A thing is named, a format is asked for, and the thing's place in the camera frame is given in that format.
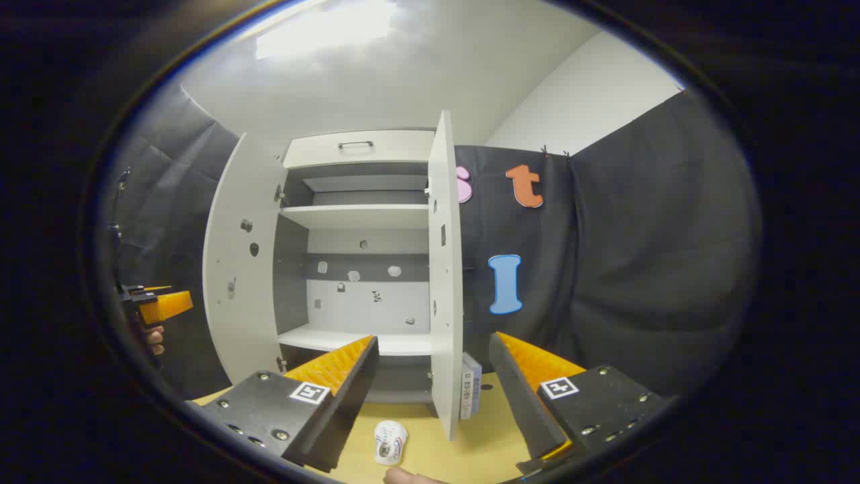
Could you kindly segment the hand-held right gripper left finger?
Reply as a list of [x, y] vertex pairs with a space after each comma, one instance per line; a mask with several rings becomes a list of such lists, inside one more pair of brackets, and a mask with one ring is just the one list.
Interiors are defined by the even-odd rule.
[[205, 404], [182, 404], [203, 435], [277, 474], [337, 469], [374, 382], [379, 342], [365, 335], [284, 370], [246, 364]]

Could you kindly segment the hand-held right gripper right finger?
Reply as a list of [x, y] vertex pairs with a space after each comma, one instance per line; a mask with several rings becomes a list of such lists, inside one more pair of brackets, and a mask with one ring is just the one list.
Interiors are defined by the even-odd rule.
[[617, 368], [587, 370], [500, 331], [488, 355], [529, 453], [518, 463], [525, 479], [597, 460], [673, 401]]

